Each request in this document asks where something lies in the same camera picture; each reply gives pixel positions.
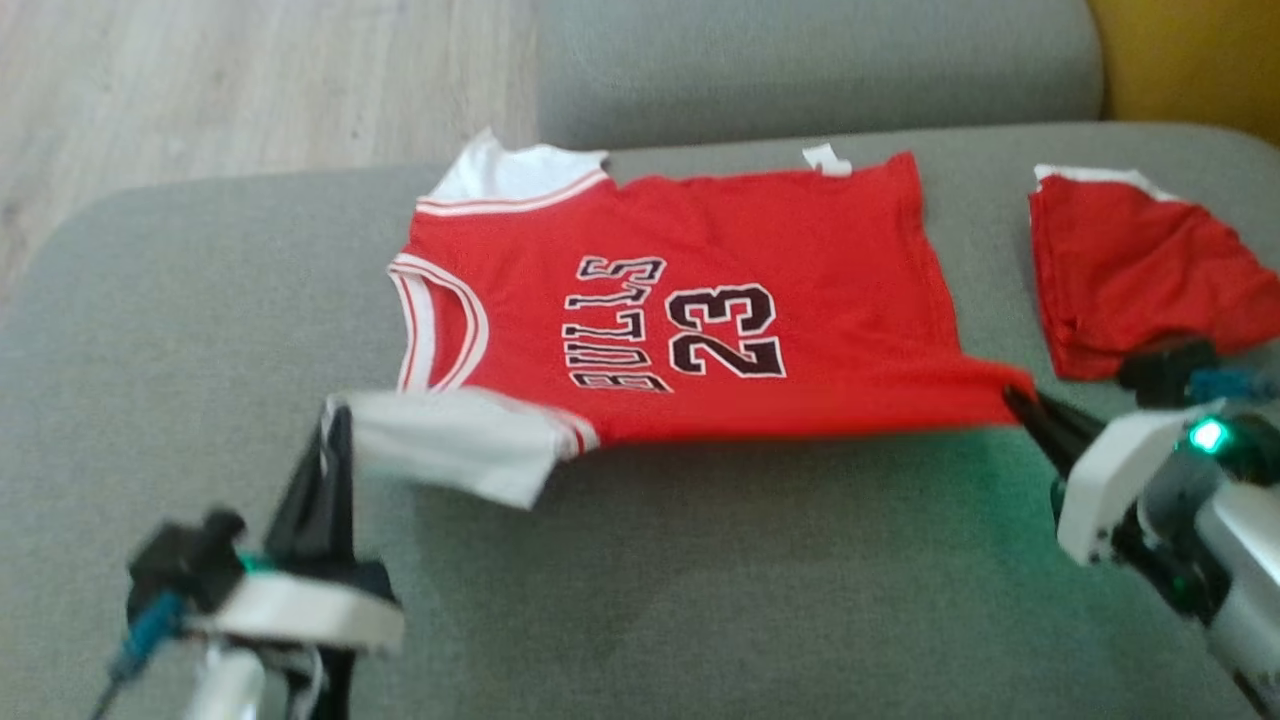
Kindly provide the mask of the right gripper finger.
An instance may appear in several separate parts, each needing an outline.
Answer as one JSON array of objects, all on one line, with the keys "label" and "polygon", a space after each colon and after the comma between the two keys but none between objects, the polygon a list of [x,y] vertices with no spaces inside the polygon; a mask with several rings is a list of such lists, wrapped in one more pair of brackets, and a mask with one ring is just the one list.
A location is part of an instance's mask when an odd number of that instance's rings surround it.
[{"label": "right gripper finger", "polygon": [[1004,401],[1042,448],[1087,448],[1105,428],[1100,418],[1037,389],[1006,386]]},{"label": "right gripper finger", "polygon": [[1069,477],[1083,454],[1083,429],[1074,409],[1059,400],[1009,400],[1007,409],[1059,475]]}]

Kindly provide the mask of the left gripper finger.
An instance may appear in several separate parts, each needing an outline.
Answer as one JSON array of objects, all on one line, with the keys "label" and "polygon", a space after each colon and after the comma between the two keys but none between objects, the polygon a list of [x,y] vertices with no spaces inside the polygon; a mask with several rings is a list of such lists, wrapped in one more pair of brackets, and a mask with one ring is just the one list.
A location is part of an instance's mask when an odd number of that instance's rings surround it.
[{"label": "left gripper finger", "polygon": [[323,550],[326,559],[355,557],[355,419],[349,406],[328,401],[320,423]]},{"label": "left gripper finger", "polygon": [[321,442],[319,436],[311,436],[265,534],[265,555],[271,560],[301,560],[319,553],[312,512],[321,480]]}]

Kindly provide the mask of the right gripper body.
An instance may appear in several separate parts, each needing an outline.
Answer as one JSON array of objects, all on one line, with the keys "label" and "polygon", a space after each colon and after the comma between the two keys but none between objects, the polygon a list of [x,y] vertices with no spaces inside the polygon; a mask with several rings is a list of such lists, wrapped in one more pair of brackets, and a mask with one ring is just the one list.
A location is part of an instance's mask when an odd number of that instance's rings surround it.
[{"label": "right gripper body", "polygon": [[1178,615],[1211,623],[1230,592],[1219,510],[1230,477],[1222,406],[1138,411],[1110,421],[1065,480],[1056,525],[1078,565],[1144,579]]}]

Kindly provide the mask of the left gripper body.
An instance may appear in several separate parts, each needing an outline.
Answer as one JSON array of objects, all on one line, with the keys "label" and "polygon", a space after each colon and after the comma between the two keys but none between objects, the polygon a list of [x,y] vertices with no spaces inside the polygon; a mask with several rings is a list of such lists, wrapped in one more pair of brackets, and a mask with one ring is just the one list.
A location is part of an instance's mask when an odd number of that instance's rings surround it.
[{"label": "left gripper body", "polygon": [[187,719],[351,719],[356,662],[398,653],[406,618],[379,561],[253,569],[186,634],[204,642]]}]

